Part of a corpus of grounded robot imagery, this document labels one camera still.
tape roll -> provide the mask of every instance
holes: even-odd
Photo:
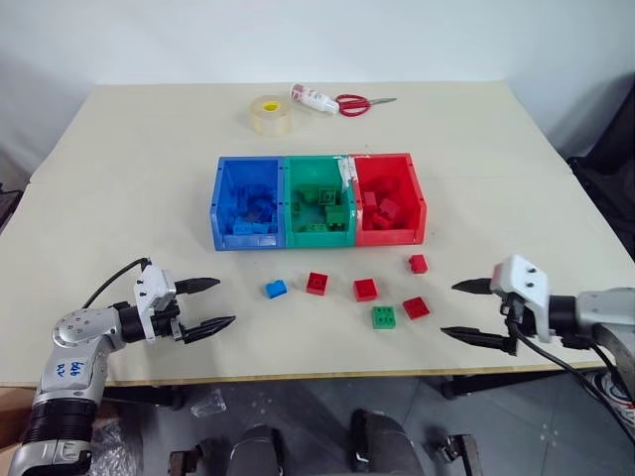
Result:
[[[281,136],[291,131],[291,104],[283,96],[260,96],[249,106],[251,127],[263,136]]]

robotic arm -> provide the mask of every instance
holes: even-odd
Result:
[[[452,287],[466,293],[499,296],[509,335],[487,334],[472,327],[447,327],[442,331],[468,344],[510,355],[516,355],[518,340],[528,343],[527,337],[534,335],[541,342],[550,342],[557,335],[565,347],[573,349],[598,351],[597,346],[601,345],[615,357],[615,383],[634,400],[635,289],[586,292],[577,297],[551,296],[548,284],[544,272],[514,255],[494,268],[491,279],[463,281]],[[540,350],[531,342],[528,345]]]
[[[56,323],[53,353],[42,374],[29,427],[13,457],[10,476],[76,475],[88,470],[92,423],[112,352],[139,340],[153,342],[156,336],[172,336],[188,344],[215,334],[235,319],[217,317],[197,327],[183,327],[176,295],[205,291],[220,281],[198,278],[175,282],[170,272],[156,268],[150,260],[141,260],[141,264],[143,271],[134,287],[137,305],[119,302],[103,309],[87,308],[97,292],[84,308]]]

plastic bag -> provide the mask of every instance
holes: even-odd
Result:
[[[190,407],[191,414],[197,418],[220,414],[225,410],[227,410],[227,405],[225,404],[220,389],[212,390]]]
[[[127,431],[121,419],[96,429],[92,435],[90,476],[141,476],[143,442],[138,431]]]

black cable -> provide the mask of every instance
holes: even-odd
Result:
[[[135,266],[137,265],[141,265],[141,269],[143,270],[146,266],[151,265],[152,262],[150,261],[150,258],[139,258],[138,260],[133,261],[132,263],[130,263],[129,265],[127,265],[126,267],[122,268],[121,270],[119,270],[117,273],[115,273],[114,275],[112,275],[110,278],[108,278],[108,280],[99,287],[99,289],[97,289],[97,291],[95,291],[89,298],[88,300],[84,303],[84,305],[81,307],[82,309],[86,309],[88,308],[94,300],[97,299],[97,297],[103,293],[103,291],[108,288],[110,285],[112,285],[115,280],[117,280],[117,278],[119,278],[121,275],[123,275],[124,273],[127,273],[128,271],[132,270]]]
[[[622,379],[622,376],[619,375],[619,372],[617,371],[613,363],[610,361],[610,359],[606,356],[604,352],[602,352],[602,349],[600,349],[597,344],[590,344],[590,346],[591,346],[591,349],[593,349],[593,351],[597,354],[597,356],[600,359],[602,359],[602,362],[604,362],[604,365],[606,366],[608,371],[611,373],[611,378],[613,379],[613,383],[619,388],[619,390],[624,395],[626,395],[626,397],[628,397],[628,399],[632,401],[633,397],[629,394],[628,388],[626,387],[626,383],[624,382],[624,379]]]
[[[527,336],[524,335],[520,331],[520,329],[518,328],[518,324],[516,322],[512,322],[512,321],[507,322],[507,327],[509,328],[509,333],[513,337],[516,337],[518,340],[522,341],[527,347],[532,349],[537,354],[540,354],[543,357],[545,357],[546,359],[551,360],[555,364],[561,366],[567,372],[571,373],[575,377],[575,379],[585,389],[587,389],[594,397],[596,397],[599,400],[599,402],[601,404],[604,405],[604,407],[608,410],[608,412],[615,419],[615,421],[617,421],[617,424],[619,424],[619,427],[622,428],[622,430],[626,433],[626,436],[628,437],[630,442],[633,443],[633,445],[635,445],[635,436],[633,434],[631,434],[629,427],[626,425],[626,423],[624,422],[624,420],[622,419],[620,414],[617,412],[616,409],[613,408],[613,406],[611,405],[610,401],[607,400],[606,397],[604,397],[599,390],[597,390],[595,387],[593,387],[590,384],[590,382],[588,382],[588,380],[584,377],[584,375],[582,373],[580,373],[574,367],[569,365],[567,362],[564,362],[564,361],[560,360],[555,355],[550,354],[549,352],[547,352],[546,350],[540,348],[534,342],[529,340],[529,338],[527,338]]]

glue bottle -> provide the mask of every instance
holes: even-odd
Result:
[[[294,87],[291,88],[291,98],[317,111],[328,112],[330,114],[337,114],[337,112],[339,112],[339,104],[337,104],[337,102],[333,101],[326,94],[322,94],[301,84],[294,84]]]

